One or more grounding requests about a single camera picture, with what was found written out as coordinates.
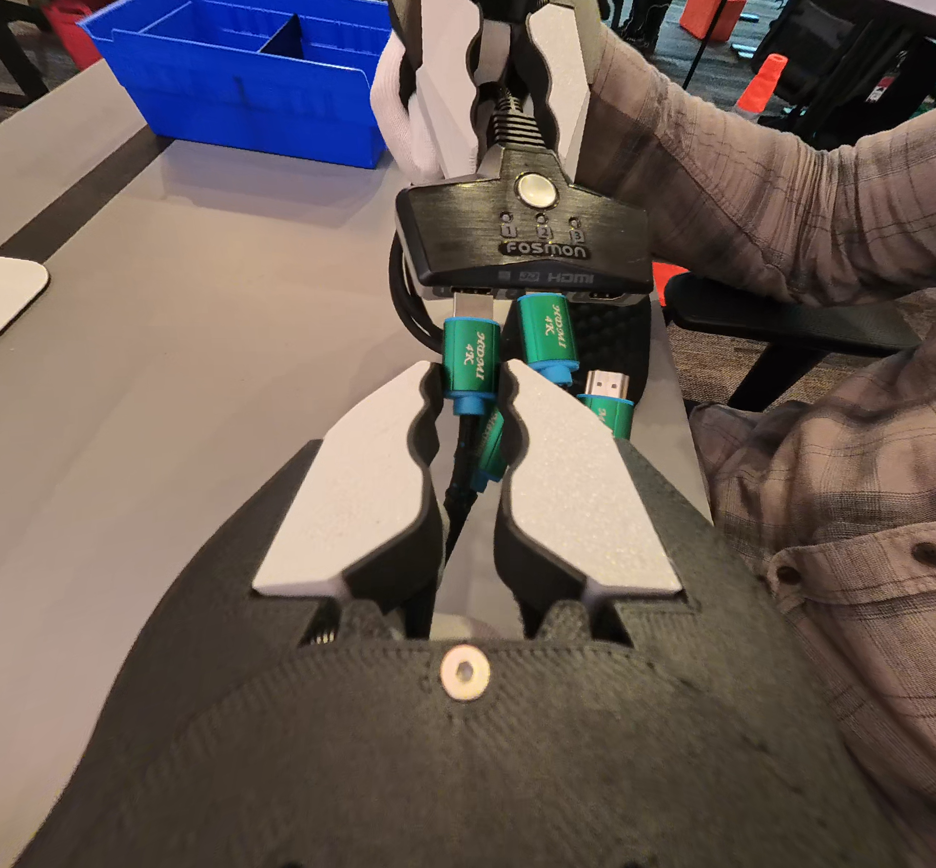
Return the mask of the black textured pad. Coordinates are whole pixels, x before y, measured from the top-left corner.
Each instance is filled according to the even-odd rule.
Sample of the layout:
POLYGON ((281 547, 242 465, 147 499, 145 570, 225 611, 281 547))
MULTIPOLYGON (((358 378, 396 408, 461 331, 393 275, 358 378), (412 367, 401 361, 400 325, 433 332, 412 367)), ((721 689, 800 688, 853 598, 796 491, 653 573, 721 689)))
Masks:
POLYGON ((622 307, 526 294, 509 309, 500 363, 520 360, 591 409, 616 439, 630 440, 648 378, 650 324, 645 298, 622 307))

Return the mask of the black hdmi switch box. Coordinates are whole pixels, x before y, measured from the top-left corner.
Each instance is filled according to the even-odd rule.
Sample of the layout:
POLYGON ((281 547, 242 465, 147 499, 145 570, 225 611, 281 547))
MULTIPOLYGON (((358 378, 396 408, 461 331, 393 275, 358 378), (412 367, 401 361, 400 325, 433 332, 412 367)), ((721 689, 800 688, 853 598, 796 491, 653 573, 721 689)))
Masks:
POLYGON ((438 354, 442 330, 425 299, 557 291, 613 302, 653 290, 646 212, 570 180, 509 86, 482 96, 493 110, 481 174, 403 190, 395 203, 391 298, 438 354))

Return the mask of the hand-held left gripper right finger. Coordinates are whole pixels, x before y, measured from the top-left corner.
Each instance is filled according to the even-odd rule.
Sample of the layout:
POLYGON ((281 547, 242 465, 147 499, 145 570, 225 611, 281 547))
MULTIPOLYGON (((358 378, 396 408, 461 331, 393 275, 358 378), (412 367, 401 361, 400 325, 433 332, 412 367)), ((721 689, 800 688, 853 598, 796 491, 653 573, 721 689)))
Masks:
POLYGON ((683 592, 612 430, 521 360, 502 366, 494 563, 516 598, 683 592))

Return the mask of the white tablet stand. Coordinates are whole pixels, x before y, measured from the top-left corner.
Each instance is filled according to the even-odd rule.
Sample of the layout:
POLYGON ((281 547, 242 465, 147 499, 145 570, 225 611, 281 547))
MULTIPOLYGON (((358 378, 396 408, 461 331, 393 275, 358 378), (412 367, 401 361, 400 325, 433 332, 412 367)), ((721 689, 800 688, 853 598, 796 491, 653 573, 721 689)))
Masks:
POLYGON ((1 333, 4 333, 48 288, 51 277, 41 263, 1 257, 1 333))

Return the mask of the red fabric bin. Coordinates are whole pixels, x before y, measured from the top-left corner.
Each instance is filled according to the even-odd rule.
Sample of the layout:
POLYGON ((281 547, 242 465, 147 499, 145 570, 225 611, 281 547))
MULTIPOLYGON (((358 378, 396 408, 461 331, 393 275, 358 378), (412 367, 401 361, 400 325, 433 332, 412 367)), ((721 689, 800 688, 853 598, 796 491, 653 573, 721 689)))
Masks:
POLYGON ((84 71, 101 59, 91 37, 78 25, 81 20, 117 0, 51 0, 42 13, 64 50, 79 71, 84 71))

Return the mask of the person's right forearm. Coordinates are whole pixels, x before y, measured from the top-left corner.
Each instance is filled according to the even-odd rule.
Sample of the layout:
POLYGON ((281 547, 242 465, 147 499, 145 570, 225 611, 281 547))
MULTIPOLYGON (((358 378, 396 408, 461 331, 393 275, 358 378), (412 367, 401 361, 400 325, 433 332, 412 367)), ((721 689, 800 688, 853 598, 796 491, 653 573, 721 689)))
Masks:
POLYGON ((644 209, 654 255, 779 302, 935 284, 935 114, 813 149, 682 90, 599 25, 578 179, 644 209))

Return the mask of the black office chair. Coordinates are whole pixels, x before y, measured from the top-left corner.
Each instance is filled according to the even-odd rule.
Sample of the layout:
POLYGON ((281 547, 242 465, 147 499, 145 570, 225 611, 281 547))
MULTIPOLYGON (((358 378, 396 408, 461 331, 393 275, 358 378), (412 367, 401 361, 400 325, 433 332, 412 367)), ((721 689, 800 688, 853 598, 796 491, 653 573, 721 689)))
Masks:
POLYGON ((750 412, 764 411, 830 354, 878 359, 920 343, 892 303, 849 308, 783 304, 691 273, 672 277, 663 299, 669 324, 765 344, 727 401, 750 412))

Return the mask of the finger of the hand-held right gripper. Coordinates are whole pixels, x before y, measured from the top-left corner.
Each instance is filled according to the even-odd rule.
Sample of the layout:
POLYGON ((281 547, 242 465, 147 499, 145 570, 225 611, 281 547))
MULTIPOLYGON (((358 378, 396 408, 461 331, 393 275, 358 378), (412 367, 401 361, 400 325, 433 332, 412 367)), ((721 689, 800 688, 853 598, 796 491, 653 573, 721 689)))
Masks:
POLYGON ((443 176, 475 174, 477 88, 470 56, 482 32, 479 8, 470 0, 420 0, 422 64, 416 91, 443 176))
POLYGON ((590 90, 572 8, 546 4, 527 19, 525 82, 546 145, 576 179, 590 90))

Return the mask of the blue plastic bin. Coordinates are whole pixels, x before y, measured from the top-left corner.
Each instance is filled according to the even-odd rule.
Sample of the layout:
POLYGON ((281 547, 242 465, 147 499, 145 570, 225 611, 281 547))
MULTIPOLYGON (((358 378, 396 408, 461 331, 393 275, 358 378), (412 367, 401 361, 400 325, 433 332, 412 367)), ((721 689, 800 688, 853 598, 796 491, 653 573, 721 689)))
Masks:
POLYGON ((78 24, 156 135, 373 169, 377 0, 117 0, 78 24), (305 59, 259 49, 298 15, 305 59))

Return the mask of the black bin divider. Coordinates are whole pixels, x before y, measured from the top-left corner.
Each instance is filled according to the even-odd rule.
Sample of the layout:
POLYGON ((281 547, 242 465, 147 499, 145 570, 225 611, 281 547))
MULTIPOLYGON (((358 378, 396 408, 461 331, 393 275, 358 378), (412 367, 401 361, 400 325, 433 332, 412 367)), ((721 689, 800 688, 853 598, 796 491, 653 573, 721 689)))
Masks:
POLYGON ((281 58, 305 59, 302 43, 302 27, 297 14, 287 22, 259 49, 264 55, 281 58))

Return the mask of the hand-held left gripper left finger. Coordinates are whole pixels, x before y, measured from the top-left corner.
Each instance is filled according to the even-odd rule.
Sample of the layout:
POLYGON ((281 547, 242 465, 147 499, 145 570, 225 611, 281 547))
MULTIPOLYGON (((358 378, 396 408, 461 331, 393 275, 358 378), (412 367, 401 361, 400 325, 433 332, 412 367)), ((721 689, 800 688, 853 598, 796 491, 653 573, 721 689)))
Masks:
POLYGON ((435 589, 445 529, 429 467, 441 366, 418 361, 322 439, 253 578, 283 598, 411 598, 435 589))

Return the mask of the orange fabric bin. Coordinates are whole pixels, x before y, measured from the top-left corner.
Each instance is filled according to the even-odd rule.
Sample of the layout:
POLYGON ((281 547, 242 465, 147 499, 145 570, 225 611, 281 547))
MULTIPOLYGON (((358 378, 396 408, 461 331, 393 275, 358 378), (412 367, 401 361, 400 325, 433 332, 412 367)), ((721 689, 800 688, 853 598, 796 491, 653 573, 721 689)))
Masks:
MULTIPOLYGON (((705 38, 721 1, 686 0, 679 20, 680 27, 701 41, 705 38)), ((727 0, 709 38, 710 43, 726 43, 731 38, 746 2, 747 0, 727 0)))

